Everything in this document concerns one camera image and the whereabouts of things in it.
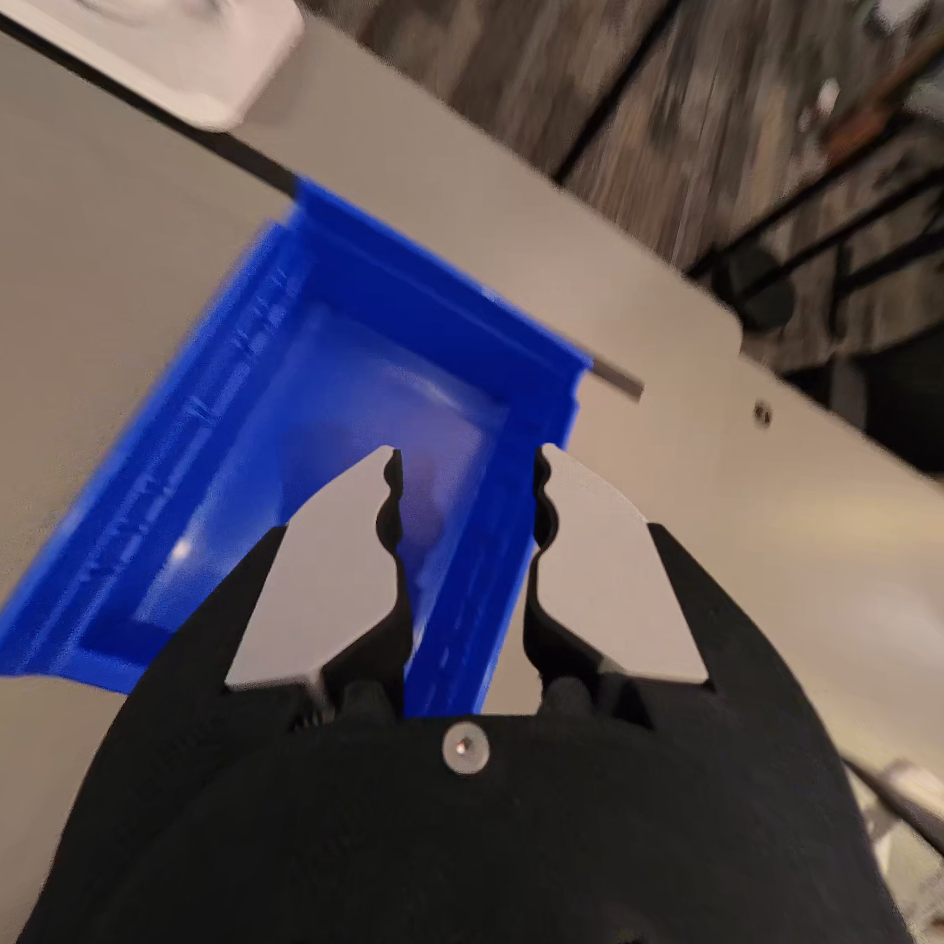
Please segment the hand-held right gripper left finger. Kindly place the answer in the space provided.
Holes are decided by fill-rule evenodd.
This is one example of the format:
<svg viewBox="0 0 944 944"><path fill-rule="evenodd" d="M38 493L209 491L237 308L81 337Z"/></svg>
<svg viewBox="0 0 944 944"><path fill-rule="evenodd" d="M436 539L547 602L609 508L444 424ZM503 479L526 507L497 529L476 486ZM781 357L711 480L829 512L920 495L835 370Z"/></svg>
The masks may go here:
<svg viewBox="0 0 944 944"><path fill-rule="evenodd" d="M381 445L314 492L285 527L226 676L231 692L299 686L316 714L348 687L404 711L413 615L400 501L401 451Z"/></svg>

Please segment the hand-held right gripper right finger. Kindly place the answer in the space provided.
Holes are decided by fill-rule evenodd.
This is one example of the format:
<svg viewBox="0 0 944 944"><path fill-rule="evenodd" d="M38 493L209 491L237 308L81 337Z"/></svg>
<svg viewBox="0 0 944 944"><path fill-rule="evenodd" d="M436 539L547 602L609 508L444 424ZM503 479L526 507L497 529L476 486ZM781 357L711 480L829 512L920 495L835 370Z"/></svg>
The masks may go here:
<svg viewBox="0 0 944 944"><path fill-rule="evenodd" d="M552 443L535 455L523 647L540 711L646 719L635 685L699 688L709 671L648 520Z"/></svg>

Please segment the blue plastic bin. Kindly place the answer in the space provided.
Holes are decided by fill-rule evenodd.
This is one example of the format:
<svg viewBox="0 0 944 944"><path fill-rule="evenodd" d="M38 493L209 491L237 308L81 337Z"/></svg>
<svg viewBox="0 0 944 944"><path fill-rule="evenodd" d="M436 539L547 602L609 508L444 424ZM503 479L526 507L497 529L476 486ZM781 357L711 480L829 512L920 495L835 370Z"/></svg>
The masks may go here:
<svg viewBox="0 0 944 944"><path fill-rule="evenodd" d="M2 675L129 693L271 528L401 451L413 715L481 710L533 554L540 446L591 359L309 180L243 255L2 609Z"/></svg>

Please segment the black round-top pole stand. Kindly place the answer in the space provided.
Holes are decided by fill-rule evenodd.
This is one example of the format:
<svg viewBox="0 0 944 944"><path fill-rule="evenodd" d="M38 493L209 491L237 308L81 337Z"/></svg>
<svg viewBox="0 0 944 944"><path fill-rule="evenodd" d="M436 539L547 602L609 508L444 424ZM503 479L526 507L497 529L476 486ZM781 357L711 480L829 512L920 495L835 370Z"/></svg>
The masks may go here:
<svg viewBox="0 0 944 944"><path fill-rule="evenodd" d="M727 263L730 304L749 334L770 334L785 328L795 313L796 294L781 263L760 244L746 244Z"/></svg>

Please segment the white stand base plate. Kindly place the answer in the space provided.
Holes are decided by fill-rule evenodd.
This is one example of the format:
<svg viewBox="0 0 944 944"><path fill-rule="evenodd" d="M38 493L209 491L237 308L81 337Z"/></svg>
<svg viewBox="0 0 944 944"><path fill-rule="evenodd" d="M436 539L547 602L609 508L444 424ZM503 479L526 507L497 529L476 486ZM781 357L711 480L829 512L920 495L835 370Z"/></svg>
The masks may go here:
<svg viewBox="0 0 944 944"><path fill-rule="evenodd" d="M293 1L3 1L2 14L184 123L227 132L304 33Z"/></svg>

